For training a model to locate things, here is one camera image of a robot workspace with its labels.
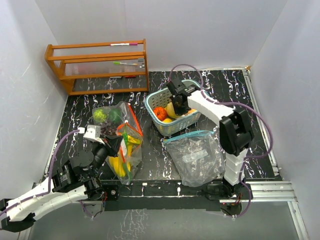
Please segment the dark red grapes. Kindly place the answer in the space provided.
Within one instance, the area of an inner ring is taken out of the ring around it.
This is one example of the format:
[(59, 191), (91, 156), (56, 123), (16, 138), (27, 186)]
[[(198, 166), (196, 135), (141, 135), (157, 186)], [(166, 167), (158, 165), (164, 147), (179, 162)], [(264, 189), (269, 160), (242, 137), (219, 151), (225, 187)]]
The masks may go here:
[(100, 135), (107, 138), (113, 138), (117, 136), (117, 125), (103, 125), (101, 126)]

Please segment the yellow bananas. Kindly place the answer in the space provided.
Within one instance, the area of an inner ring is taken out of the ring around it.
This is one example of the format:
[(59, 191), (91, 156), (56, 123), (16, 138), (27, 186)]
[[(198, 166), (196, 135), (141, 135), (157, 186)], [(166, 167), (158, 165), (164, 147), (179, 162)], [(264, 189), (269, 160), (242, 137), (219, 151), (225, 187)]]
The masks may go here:
[[(138, 135), (138, 137), (133, 137), (130, 134), (128, 135), (129, 135), (129, 141), (133, 144), (131, 157), (129, 157), (129, 162), (131, 163), (131, 175), (133, 178), (136, 168), (142, 160), (141, 146), (142, 146), (143, 140), (140, 135)], [(117, 175), (117, 177), (121, 181), (126, 181), (126, 180), (129, 181), (128, 175), (124, 168), (126, 153), (127, 153), (127, 150), (125, 146), (125, 141), (123, 140), (123, 142), (121, 143), (120, 150), (118, 152), (118, 156), (116, 157), (110, 156), (108, 158), (110, 168), (114, 171), (114, 173)]]

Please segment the yellow pear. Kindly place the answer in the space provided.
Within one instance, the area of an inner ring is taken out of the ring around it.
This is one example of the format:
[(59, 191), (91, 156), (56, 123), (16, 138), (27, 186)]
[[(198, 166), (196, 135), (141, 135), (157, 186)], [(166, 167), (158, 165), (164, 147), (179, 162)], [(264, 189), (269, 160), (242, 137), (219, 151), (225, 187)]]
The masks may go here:
[(172, 103), (172, 102), (169, 102), (169, 103), (167, 104), (167, 106), (165, 107), (165, 110), (166, 110), (166, 112), (167, 112), (167, 115), (168, 115), (170, 118), (172, 118), (172, 119), (178, 119), (178, 118), (180, 118), (180, 116), (175, 113), (174, 106), (173, 106), (173, 103)]

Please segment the clear zip bag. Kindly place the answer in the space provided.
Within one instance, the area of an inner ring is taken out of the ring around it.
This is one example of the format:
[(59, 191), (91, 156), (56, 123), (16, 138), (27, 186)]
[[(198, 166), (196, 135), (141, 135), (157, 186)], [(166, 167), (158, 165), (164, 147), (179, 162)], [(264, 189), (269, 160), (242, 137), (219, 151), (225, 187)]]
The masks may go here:
[(121, 184), (129, 185), (142, 161), (142, 133), (126, 121), (116, 131), (123, 137), (116, 157), (108, 157), (107, 163)]
[(120, 101), (116, 105), (97, 107), (92, 110), (93, 124), (100, 126), (100, 134), (106, 137), (135, 131), (143, 136), (138, 119), (130, 103)]
[(225, 173), (224, 157), (213, 131), (192, 131), (171, 137), (164, 141), (164, 146), (184, 186), (200, 187)]

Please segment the clear zip top bag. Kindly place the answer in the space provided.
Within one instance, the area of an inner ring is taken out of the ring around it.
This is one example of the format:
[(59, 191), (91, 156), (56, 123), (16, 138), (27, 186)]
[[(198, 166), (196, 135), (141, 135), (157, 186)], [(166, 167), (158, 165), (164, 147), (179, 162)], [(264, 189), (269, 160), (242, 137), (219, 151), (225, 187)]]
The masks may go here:
[(138, 119), (130, 103), (120, 101), (116, 105), (97, 107), (92, 110), (93, 124), (100, 126), (100, 134), (106, 137), (135, 131), (143, 136)]

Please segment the orange carrot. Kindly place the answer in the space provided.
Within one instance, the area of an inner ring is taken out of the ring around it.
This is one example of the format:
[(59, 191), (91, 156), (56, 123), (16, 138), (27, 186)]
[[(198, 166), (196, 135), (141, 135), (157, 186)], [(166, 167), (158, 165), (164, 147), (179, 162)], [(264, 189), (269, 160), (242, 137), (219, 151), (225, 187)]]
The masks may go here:
[(168, 116), (166, 109), (161, 106), (155, 107), (153, 109), (153, 113), (155, 114), (157, 119), (160, 121), (164, 121)]

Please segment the green cucumber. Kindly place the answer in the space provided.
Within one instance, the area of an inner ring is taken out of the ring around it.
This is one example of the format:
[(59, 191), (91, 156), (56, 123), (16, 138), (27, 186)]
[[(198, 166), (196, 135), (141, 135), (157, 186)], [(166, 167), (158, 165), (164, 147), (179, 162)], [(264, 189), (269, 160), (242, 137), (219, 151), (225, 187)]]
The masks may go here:
[(129, 161), (129, 157), (131, 157), (132, 150), (133, 150), (133, 144), (129, 141), (129, 135), (127, 133), (123, 133), (123, 140), (126, 147), (126, 154), (124, 158), (124, 169), (126, 171), (126, 174), (128, 176), (129, 181), (132, 180), (132, 173), (131, 173), (131, 163)]

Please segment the green custard apple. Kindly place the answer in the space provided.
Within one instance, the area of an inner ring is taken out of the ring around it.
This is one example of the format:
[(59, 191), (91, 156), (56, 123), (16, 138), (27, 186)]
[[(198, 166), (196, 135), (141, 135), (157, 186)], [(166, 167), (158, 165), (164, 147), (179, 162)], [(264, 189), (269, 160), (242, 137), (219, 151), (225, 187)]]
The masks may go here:
[(108, 118), (108, 115), (102, 110), (102, 109), (97, 109), (93, 113), (93, 120), (97, 124), (104, 123)]

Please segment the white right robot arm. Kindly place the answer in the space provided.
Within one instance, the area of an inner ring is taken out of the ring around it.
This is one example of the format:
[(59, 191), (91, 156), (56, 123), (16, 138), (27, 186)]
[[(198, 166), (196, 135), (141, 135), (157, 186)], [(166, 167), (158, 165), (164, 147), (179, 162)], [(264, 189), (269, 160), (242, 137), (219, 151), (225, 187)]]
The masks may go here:
[(181, 80), (169, 81), (174, 113), (178, 116), (195, 109), (219, 127), (219, 143), (226, 154), (226, 170), (223, 194), (233, 199), (241, 192), (239, 185), (244, 179), (243, 164), (249, 145), (254, 138), (249, 114), (237, 111), (211, 98), (205, 90), (192, 84), (186, 86)]

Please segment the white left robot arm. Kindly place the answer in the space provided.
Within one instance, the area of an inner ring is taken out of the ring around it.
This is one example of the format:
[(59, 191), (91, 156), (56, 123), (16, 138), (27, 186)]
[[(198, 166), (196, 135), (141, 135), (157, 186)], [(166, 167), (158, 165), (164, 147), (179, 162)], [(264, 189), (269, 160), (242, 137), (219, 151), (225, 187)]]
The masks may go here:
[(98, 180), (100, 168), (108, 157), (118, 156), (122, 143), (122, 136), (96, 141), (92, 149), (76, 153), (27, 193), (15, 199), (2, 199), (0, 211), (6, 217), (0, 222), (1, 230), (21, 232), (53, 210), (74, 202), (99, 199), (104, 189)]

